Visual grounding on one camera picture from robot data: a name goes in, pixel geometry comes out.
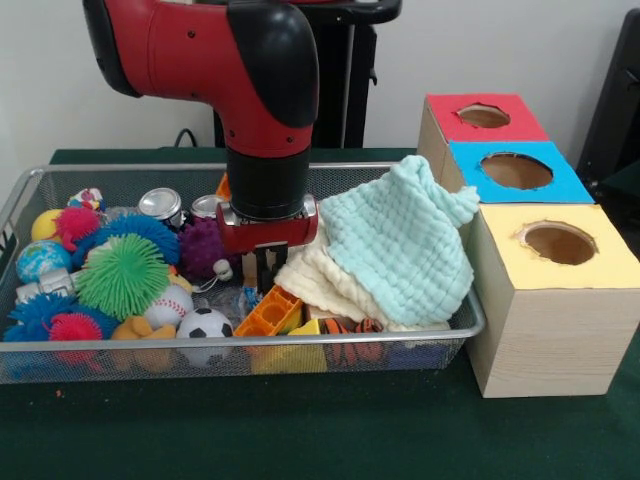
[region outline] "black cable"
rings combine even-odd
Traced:
[[[176,141],[174,142],[173,146],[174,147],[179,147],[180,146],[180,142],[182,142],[182,138],[185,135],[189,136],[189,139],[191,140],[191,145],[193,147],[197,147],[198,146],[198,141],[196,140],[195,135],[188,128],[183,128],[182,130],[180,130],[180,133],[178,134],[178,137],[176,138]]]

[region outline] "shape sorter box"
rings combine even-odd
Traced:
[[[545,142],[549,137],[518,95],[427,95],[418,154],[439,182],[450,142]]]
[[[602,208],[481,205],[468,254],[483,396],[605,394],[640,320],[640,263]]]
[[[482,203],[593,203],[551,142],[451,142],[441,184],[474,185]]]

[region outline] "circular hole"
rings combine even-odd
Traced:
[[[589,234],[564,223],[545,222],[533,227],[525,234],[524,241],[541,257],[564,265],[580,265],[597,252]]]
[[[553,172],[544,163],[519,153],[496,153],[482,160],[482,168],[503,187],[530,190],[549,185]]]
[[[474,127],[500,128],[511,123],[511,117],[498,107],[474,103],[458,111],[460,119]]]
[[[262,311],[262,318],[264,318],[271,325],[276,325],[284,317],[284,310],[278,305],[268,305]]]

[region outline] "tin can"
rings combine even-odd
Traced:
[[[171,188],[154,188],[145,193],[138,202],[138,210],[143,215],[161,221],[169,228],[179,229],[184,223],[182,199]]]
[[[205,195],[191,204],[191,215],[194,218],[216,218],[218,204],[224,202],[224,198],[217,195]]]

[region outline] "metal basket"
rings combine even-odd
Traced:
[[[390,164],[313,165],[308,191],[321,200],[379,178]],[[44,210],[66,205],[86,187],[98,187],[110,206],[136,205],[160,186],[180,192],[183,205],[211,193],[224,165],[76,165],[26,172],[0,213],[0,334],[13,322],[20,285],[16,254],[30,242]],[[210,292],[215,296],[220,290]],[[236,376],[274,373],[442,369],[464,341],[484,327],[472,291],[450,320],[450,331],[253,338],[0,343],[0,383],[68,382]]]

